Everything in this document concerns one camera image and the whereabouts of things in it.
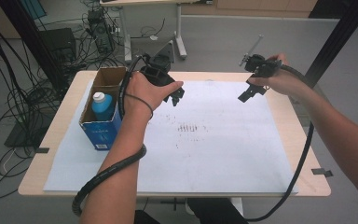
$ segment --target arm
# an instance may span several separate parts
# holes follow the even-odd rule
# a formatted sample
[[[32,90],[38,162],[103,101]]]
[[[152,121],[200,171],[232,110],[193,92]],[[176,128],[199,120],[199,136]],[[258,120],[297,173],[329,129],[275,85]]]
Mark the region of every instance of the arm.
[[[287,63],[284,55],[273,58]],[[280,71],[270,78],[250,78],[249,81],[255,85],[270,86],[298,100],[308,111],[318,134],[341,170],[358,189],[358,125],[288,72]]]
[[[126,93],[142,98],[156,109],[167,95],[182,85],[183,82],[177,81],[165,87],[156,87],[144,75],[134,73]],[[99,172],[135,154],[143,144],[150,109],[131,97],[124,98],[124,107],[126,114],[121,128]],[[80,222],[133,223],[138,166],[139,162],[131,164],[94,189],[86,200]]]

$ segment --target black metal pole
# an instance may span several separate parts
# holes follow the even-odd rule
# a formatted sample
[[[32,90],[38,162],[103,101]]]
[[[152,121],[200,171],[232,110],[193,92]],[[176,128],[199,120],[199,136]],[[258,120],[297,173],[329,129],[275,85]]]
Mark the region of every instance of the black metal pole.
[[[61,68],[52,58],[50,51],[38,33],[34,20],[23,7],[21,0],[0,0],[0,7],[27,45],[29,51],[34,55],[58,96],[63,99],[69,88],[69,83],[63,76]]]
[[[353,0],[305,75],[311,87],[316,85],[357,27],[358,0]]]

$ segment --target forearm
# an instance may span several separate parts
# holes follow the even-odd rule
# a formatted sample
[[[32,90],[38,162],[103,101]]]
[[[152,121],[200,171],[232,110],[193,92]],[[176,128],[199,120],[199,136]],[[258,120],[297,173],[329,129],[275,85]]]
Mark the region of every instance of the forearm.
[[[149,117],[124,116],[117,139],[100,168],[102,170],[138,152]],[[86,200],[82,223],[133,223],[139,162],[110,176]]]
[[[296,98],[306,107],[318,134],[339,167],[358,188],[358,125],[311,89],[303,90]]]

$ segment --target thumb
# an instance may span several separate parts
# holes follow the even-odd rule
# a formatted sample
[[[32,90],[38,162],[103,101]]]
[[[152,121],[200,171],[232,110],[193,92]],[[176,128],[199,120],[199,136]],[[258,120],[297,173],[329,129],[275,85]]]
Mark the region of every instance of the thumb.
[[[267,86],[269,84],[268,79],[263,77],[249,77],[248,81],[256,86]]]
[[[161,87],[161,94],[165,96],[171,94],[173,91],[178,90],[183,86],[183,81],[174,81],[166,86]]]

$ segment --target hand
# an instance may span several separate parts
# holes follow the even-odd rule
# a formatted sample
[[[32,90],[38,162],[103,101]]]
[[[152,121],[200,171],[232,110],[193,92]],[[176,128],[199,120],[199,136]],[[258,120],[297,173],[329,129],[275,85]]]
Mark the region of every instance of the hand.
[[[143,99],[155,110],[161,105],[165,97],[182,87],[183,84],[183,81],[175,81],[169,85],[157,87],[151,84],[142,73],[134,72],[132,73],[132,78],[130,79],[126,93]],[[126,113],[140,107],[146,108],[147,111],[149,111],[145,103],[139,100],[124,96],[124,101]]]
[[[269,57],[271,60],[281,60],[283,64],[288,64],[284,54],[277,54]],[[290,72],[280,69],[272,77],[250,77],[248,81],[256,86],[269,86],[280,94],[289,95],[297,98],[308,86]]]

